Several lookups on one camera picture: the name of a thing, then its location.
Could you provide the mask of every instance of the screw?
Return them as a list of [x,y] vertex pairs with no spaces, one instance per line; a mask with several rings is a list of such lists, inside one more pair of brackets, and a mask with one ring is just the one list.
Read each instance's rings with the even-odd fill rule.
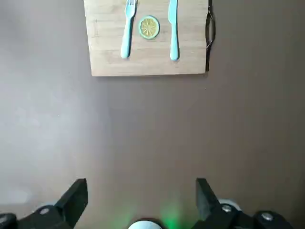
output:
[[43,210],[40,211],[41,215],[47,214],[50,210],[48,208],[44,208]]
[[232,210],[232,208],[229,205],[223,205],[222,210],[225,212],[230,212]]
[[7,216],[2,216],[2,217],[0,218],[0,224],[1,224],[1,223],[4,223],[5,221],[7,221],[7,219],[8,219]]
[[273,216],[272,216],[270,213],[268,213],[268,212],[264,212],[264,213],[262,214],[262,217],[263,217],[265,220],[267,220],[267,221],[272,221],[272,220],[273,220]]

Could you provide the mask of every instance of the knife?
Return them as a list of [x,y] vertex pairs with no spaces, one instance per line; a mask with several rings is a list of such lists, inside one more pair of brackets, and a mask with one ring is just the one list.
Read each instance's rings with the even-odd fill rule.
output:
[[168,7],[168,21],[172,24],[171,60],[178,60],[178,30],[177,30],[178,0],[170,0]]

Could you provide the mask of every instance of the fork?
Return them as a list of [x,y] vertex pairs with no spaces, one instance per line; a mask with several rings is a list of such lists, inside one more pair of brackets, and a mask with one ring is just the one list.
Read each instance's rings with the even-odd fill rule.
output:
[[121,57],[123,59],[127,59],[129,56],[131,23],[132,23],[132,18],[135,14],[135,0],[126,1],[125,14],[126,14],[126,24],[125,24],[122,47],[121,47]]

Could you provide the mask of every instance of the toy lemon slice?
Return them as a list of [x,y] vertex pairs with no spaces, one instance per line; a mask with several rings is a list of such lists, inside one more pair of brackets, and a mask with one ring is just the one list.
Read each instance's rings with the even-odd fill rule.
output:
[[160,25],[153,16],[145,16],[139,22],[139,33],[145,39],[155,38],[160,31]]

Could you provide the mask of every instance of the fork handle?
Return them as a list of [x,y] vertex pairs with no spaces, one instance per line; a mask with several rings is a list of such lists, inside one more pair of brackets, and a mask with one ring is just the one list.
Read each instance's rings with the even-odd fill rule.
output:
[[121,57],[127,59],[130,50],[130,31],[131,30],[131,19],[126,18],[126,24],[124,29],[122,47],[121,47]]

